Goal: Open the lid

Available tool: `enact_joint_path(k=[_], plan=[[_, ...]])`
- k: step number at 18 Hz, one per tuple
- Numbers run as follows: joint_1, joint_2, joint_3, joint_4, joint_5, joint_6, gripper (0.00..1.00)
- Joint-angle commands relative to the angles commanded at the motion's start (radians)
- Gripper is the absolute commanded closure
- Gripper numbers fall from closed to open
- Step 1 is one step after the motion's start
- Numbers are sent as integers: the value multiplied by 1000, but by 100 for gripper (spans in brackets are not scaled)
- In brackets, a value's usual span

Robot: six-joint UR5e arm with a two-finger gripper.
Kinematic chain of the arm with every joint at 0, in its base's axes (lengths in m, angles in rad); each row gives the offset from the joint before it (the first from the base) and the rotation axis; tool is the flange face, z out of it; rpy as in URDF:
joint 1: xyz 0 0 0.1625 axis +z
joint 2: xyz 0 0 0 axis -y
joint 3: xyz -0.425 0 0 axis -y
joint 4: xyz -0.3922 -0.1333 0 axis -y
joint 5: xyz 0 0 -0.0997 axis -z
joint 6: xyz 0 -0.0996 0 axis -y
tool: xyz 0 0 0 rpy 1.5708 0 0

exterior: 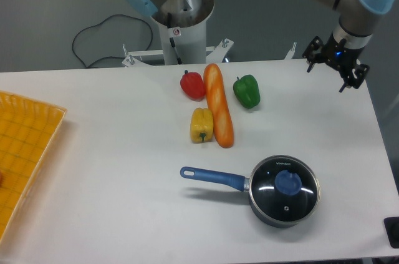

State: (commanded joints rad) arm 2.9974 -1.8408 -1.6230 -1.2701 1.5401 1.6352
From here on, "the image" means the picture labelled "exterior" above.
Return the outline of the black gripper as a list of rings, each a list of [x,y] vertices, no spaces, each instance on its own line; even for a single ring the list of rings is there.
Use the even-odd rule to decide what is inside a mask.
[[[325,45],[319,36],[315,36],[302,53],[308,65],[307,72],[310,73],[315,64],[323,63],[325,56],[326,63],[338,71],[344,81],[339,91],[343,92],[345,88],[358,89],[370,70],[370,66],[358,63],[361,43],[360,37],[346,32],[333,32]]]

